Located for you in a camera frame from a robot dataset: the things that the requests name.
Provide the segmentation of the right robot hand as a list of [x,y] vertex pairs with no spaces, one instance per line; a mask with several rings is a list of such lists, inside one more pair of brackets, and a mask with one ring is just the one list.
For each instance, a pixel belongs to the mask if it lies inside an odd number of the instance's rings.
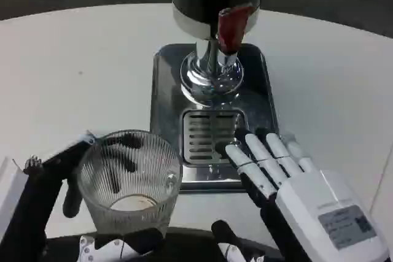
[[320,169],[293,135],[239,128],[229,160],[286,261],[391,261],[387,242],[345,179]]

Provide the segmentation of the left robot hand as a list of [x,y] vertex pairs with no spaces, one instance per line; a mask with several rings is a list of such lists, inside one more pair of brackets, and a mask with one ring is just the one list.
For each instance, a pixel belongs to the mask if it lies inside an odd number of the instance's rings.
[[96,142],[87,133],[69,147],[42,161],[29,158],[24,169],[13,164],[16,173],[1,202],[1,259],[4,261],[131,261],[159,248],[163,236],[155,228],[126,235],[96,234],[48,241],[45,228],[63,182],[68,190],[63,203],[65,217],[79,213],[82,195],[76,168]]

